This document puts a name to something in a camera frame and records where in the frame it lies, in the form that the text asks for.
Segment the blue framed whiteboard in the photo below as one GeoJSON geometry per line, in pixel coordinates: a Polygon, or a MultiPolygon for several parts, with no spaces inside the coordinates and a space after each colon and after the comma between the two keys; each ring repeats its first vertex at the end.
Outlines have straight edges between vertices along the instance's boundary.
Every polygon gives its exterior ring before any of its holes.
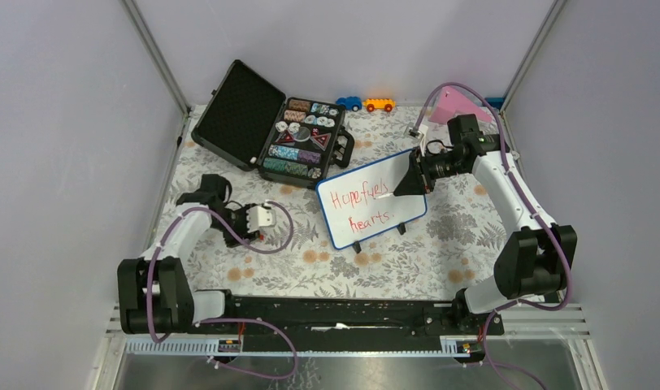
{"type": "Polygon", "coordinates": [[[424,195],[391,197],[409,166],[409,150],[345,171],[320,181],[316,195],[332,245],[335,249],[352,247],[399,223],[409,223],[426,215],[424,195]]]}

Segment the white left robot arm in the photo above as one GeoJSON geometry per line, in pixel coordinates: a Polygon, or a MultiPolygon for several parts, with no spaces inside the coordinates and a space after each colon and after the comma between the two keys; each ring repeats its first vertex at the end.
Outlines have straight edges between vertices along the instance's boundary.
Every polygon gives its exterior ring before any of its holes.
{"type": "Polygon", "coordinates": [[[232,186],[217,174],[203,175],[199,187],[182,194],[178,214],[138,258],[118,266],[119,322],[124,333],[148,335],[160,343],[171,334],[312,332],[344,325],[358,329],[406,329],[424,325],[423,300],[246,297],[228,289],[194,292],[183,260],[202,236],[219,231],[228,244],[252,246],[261,228],[275,222],[276,201],[228,207],[232,186]]]}

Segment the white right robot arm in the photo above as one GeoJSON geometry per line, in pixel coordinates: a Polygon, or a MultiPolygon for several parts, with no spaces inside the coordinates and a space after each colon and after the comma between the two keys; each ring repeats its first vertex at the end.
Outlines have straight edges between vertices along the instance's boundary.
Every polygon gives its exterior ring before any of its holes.
{"type": "Polygon", "coordinates": [[[577,235],[543,210],[513,162],[504,131],[480,131],[475,115],[459,115],[448,123],[451,144],[435,153],[428,126],[416,123],[409,134],[419,139],[410,152],[410,167],[402,183],[414,179],[411,191],[431,193],[437,180],[471,174],[486,189],[506,231],[506,243],[484,281],[463,289],[459,307],[451,314],[453,327],[470,335],[484,323],[483,313],[525,304],[540,310],[561,310],[571,299],[571,263],[577,235]],[[531,301],[532,296],[563,291],[564,298],[550,307],[531,301]]]}

